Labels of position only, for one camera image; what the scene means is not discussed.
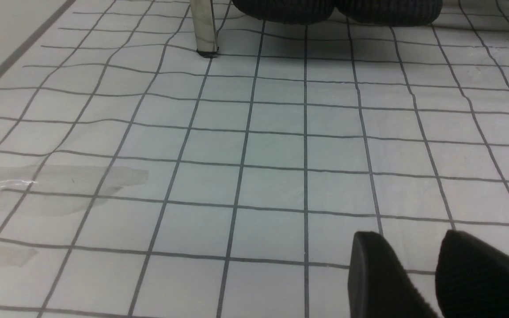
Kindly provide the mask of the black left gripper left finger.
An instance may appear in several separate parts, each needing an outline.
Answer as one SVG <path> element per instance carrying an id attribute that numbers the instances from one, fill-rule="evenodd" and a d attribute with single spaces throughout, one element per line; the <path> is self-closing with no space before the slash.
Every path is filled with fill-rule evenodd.
<path id="1" fill-rule="evenodd" d="M 348 272 L 352 318 L 437 318 L 382 235 L 357 231 Z"/>

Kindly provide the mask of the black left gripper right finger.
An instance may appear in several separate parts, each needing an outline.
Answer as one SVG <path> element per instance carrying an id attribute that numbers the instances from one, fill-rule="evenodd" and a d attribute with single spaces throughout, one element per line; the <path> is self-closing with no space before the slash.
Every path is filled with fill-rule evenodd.
<path id="1" fill-rule="evenodd" d="M 436 298 L 445 318 L 509 318 L 509 255 L 464 231 L 447 231 Z"/>

